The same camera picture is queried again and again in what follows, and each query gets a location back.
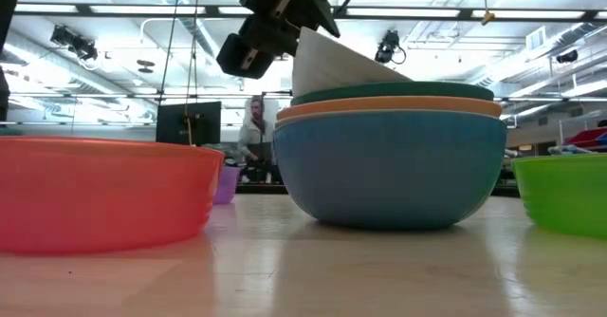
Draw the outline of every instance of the table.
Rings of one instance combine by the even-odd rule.
[[[2,317],[605,316],[606,291],[607,240],[534,227],[514,198],[443,232],[366,233],[238,196],[178,244],[0,254]]]

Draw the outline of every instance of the blue bowl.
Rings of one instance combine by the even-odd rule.
[[[473,214],[500,172],[506,125],[460,112],[346,112],[274,135],[293,200],[320,221],[367,229],[439,229]]]

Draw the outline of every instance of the green bowl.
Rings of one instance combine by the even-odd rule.
[[[607,154],[513,161],[527,216],[576,235],[607,237]]]
[[[493,92],[478,85],[446,82],[397,82],[349,85],[341,88],[316,91],[293,98],[291,105],[336,99],[412,95],[446,96],[493,101]]]

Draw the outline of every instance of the ceiling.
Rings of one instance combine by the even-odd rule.
[[[173,5],[175,0],[19,0],[20,3],[61,4],[70,5]],[[329,0],[334,6],[339,6],[343,0]],[[485,0],[352,0],[350,6],[365,7],[433,7],[433,8],[478,8],[484,7]],[[607,0],[487,0],[488,6],[493,9],[578,9],[603,10],[607,8]],[[195,4],[195,0],[180,0],[180,4]],[[200,5],[236,6],[238,0],[199,0]],[[18,44],[20,50],[29,51],[29,56],[20,57],[19,54],[8,52],[4,62],[14,62],[21,67],[22,72],[32,72],[36,69],[37,74],[46,74],[37,85],[41,85],[49,91],[58,91],[61,83],[64,88],[59,92],[79,93],[141,93],[150,94],[159,90],[163,83],[168,94],[183,94],[188,89],[200,94],[208,95],[242,95],[259,93],[262,90],[275,91],[290,89],[292,60],[275,62],[267,75],[261,80],[243,80],[225,75],[218,68],[211,51],[221,47],[230,33],[236,32],[242,25],[244,18],[219,17],[200,19],[198,28],[206,39],[209,47],[194,43],[197,62],[196,70],[190,70],[193,34],[182,24],[181,21],[172,19],[148,20],[144,15],[140,17],[129,15],[116,15],[112,17],[100,16],[69,16],[51,14],[53,7],[38,6],[40,11],[45,9],[50,14],[16,14],[11,25],[13,41]],[[521,60],[519,64],[505,63],[521,54],[525,50],[525,37],[541,27],[545,27],[546,38],[550,40],[559,36],[563,31],[575,28],[579,24],[568,23],[546,23],[546,22],[490,22],[482,26],[479,22],[455,22],[455,21],[415,21],[411,17],[395,19],[391,17],[382,19],[377,17],[366,17],[365,19],[338,19],[341,37],[340,43],[351,47],[363,55],[373,58],[377,50],[377,44],[387,29],[396,29],[401,37],[401,45],[406,49],[407,60],[403,65],[389,64],[395,70],[406,74],[415,80],[432,81],[457,81],[474,83],[481,79],[489,71],[508,69],[495,84],[490,86],[499,96],[510,96],[518,90],[525,89],[531,85],[545,81],[561,74],[577,73],[576,67],[592,63],[607,51],[605,42],[605,31],[597,29],[594,36],[583,36],[576,41],[575,47],[579,50],[579,59],[568,65],[560,65],[550,61],[546,57],[540,57],[533,62],[528,59]],[[66,49],[57,48],[49,41],[52,31],[56,25],[67,26],[81,36],[95,40],[96,47],[100,52],[97,62],[79,65],[76,57]],[[60,57],[63,61],[50,62],[52,57]],[[138,70],[138,60],[153,62],[153,73],[141,73]],[[594,78],[601,77],[602,72],[607,70],[604,64],[598,63],[580,70],[579,78],[583,82],[591,83]],[[548,83],[527,95],[538,96],[542,93],[563,92],[573,86],[572,76],[563,76],[555,83]],[[30,86],[22,85],[21,91],[30,92]],[[592,96],[599,95],[598,90],[592,92]],[[59,99],[48,100],[56,104],[65,104]],[[117,115],[116,120],[141,121],[150,119],[138,116],[145,112],[155,103],[151,100],[123,99],[124,102],[132,101],[128,109],[138,107],[137,114],[125,116],[120,109],[112,111]],[[180,100],[170,100],[169,103],[178,103]],[[19,107],[39,107],[34,104],[16,103]],[[96,99],[95,104],[101,109],[110,109],[108,100]],[[225,101],[227,109],[223,121],[237,123],[242,121],[242,112],[238,107],[244,106],[242,99],[234,99],[232,103]]]

